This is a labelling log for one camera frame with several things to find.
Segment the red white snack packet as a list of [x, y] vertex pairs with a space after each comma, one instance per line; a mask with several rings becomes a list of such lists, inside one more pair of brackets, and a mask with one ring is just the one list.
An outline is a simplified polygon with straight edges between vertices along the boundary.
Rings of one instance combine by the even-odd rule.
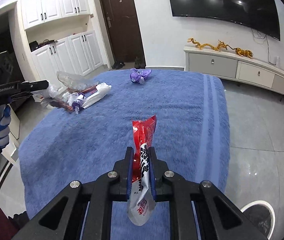
[[151, 191], [151, 164], [149, 148], [152, 145], [157, 118], [132, 122], [135, 153], [132, 161], [131, 194], [127, 205], [127, 215], [136, 226], [144, 225], [156, 206]]

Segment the white plastic packaging bag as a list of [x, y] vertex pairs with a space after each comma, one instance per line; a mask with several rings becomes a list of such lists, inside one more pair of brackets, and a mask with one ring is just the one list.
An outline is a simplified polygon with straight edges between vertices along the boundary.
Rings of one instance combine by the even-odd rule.
[[96, 92], [86, 98], [82, 104], [82, 108], [87, 109], [91, 105], [103, 99], [111, 91], [111, 88], [112, 86], [106, 84], [105, 82], [98, 84], [96, 86]]

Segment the white round trash bin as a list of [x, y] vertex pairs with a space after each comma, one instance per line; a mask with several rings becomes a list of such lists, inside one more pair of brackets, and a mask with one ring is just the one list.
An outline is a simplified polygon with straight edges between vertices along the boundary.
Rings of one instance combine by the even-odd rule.
[[275, 228], [275, 211], [265, 200], [255, 200], [243, 206], [241, 212], [267, 239], [271, 239]]

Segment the blue towel table cover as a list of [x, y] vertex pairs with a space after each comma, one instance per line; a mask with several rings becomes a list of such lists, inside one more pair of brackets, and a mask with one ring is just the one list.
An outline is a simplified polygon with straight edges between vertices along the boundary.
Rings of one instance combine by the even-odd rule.
[[143, 84], [129, 70], [96, 77], [111, 86], [79, 114], [53, 109], [23, 140], [19, 163], [30, 218], [71, 181], [96, 180], [134, 145], [132, 122], [156, 116], [152, 146], [157, 158], [186, 180], [212, 181], [224, 191], [230, 159], [230, 128], [224, 87], [218, 77], [153, 70]]

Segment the red purple wrapper pile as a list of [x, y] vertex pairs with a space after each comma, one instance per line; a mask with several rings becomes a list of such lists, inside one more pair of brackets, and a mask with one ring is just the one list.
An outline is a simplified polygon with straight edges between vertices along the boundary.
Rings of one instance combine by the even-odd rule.
[[81, 107], [73, 106], [73, 102], [76, 101], [77, 98], [79, 98], [79, 100], [83, 102], [86, 99], [86, 94], [93, 94], [97, 91], [96, 87], [98, 84], [98, 82], [94, 83], [92, 86], [81, 90], [68, 88], [62, 96], [58, 96], [57, 90], [53, 85], [50, 84], [47, 89], [40, 92], [41, 104], [43, 104], [45, 107], [50, 106], [55, 108], [62, 108], [69, 113], [72, 113], [74, 111], [78, 113]]

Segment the clear plastic bag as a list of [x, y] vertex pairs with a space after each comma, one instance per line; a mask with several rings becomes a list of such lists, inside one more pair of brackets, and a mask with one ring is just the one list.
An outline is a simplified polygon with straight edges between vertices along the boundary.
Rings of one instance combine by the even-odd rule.
[[62, 71], [56, 73], [58, 81], [72, 90], [86, 90], [99, 84], [99, 81], [87, 79], [82, 75], [70, 74]]

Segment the black shoes pair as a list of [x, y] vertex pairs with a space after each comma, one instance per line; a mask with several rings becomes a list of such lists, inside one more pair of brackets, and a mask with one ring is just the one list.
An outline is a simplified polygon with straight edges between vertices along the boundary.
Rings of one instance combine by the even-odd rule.
[[112, 69], [121, 69], [125, 66], [125, 63], [122, 61], [115, 61], [115, 63], [112, 66]]

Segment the purple crumpled wrapper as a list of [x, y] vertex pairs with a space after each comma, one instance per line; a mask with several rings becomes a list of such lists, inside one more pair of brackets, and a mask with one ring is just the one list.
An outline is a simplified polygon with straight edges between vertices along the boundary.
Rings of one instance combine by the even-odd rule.
[[130, 80], [133, 83], [143, 84], [150, 77], [151, 73], [151, 69], [138, 70], [133, 68], [130, 72]]

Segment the brown shoes pair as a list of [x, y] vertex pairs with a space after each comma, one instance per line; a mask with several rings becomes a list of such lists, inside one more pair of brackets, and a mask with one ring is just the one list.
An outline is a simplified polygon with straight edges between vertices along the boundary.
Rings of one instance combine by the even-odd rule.
[[145, 69], [145, 63], [139, 57], [136, 57], [134, 60], [134, 68], [135, 69]]

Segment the brown entrance door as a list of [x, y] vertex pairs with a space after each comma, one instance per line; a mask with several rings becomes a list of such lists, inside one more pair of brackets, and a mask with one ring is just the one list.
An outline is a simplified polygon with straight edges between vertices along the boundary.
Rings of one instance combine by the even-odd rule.
[[115, 61], [145, 63], [143, 43], [134, 0], [100, 0]]

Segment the white TV cabinet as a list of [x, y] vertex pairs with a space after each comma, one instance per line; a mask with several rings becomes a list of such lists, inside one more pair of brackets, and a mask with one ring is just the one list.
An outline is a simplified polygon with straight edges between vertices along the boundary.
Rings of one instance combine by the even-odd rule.
[[246, 83], [284, 95], [284, 70], [226, 51], [185, 46], [185, 70]]

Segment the gold tiger figurine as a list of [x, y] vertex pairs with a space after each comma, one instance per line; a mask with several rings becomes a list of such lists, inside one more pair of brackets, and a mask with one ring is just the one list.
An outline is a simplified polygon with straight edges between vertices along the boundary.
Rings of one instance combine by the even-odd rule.
[[244, 56], [244, 57], [247, 57], [247, 58], [250, 58], [252, 59], [253, 58], [253, 53], [251, 50], [244, 50], [244, 49], [241, 49], [241, 48], [235, 48], [235, 53], [239, 56]]

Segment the gold dragon figurine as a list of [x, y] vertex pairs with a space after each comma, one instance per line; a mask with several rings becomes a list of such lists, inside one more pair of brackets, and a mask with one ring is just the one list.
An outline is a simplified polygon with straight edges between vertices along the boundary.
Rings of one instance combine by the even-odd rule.
[[196, 41], [193, 37], [188, 38], [188, 39], [187, 39], [187, 42], [194, 44], [195, 47], [198, 48], [198, 49], [200, 49], [200, 50], [202, 50], [202, 49], [204, 49], [204, 48], [206, 48], [206, 47], [209, 47], [209, 48], [211, 48], [211, 49], [214, 50], [214, 51], [220, 51], [221, 49], [225, 49], [225, 50], [228, 49], [228, 45], [227, 45], [226, 43], [220, 41], [220, 40], [218, 40], [218, 44], [217, 44], [216, 46], [213, 46], [213, 45], [211, 45], [211, 44], [209, 44], [209, 43], [203, 43], [203, 44], [201, 44], [201, 43], [199, 43], [198, 41]]

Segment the white wall cupboards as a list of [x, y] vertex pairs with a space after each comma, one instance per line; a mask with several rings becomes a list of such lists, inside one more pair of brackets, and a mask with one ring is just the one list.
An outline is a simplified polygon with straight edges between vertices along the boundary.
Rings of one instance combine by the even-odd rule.
[[59, 93], [66, 90], [57, 72], [86, 76], [103, 65], [90, 25], [88, 0], [21, 0], [22, 20], [35, 70]]

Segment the black wall television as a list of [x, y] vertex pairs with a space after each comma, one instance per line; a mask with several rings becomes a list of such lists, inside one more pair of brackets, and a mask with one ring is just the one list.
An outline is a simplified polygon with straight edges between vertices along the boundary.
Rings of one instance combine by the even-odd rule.
[[170, 4], [173, 16], [233, 22], [280, 40], [275, 0], [170, 0]]

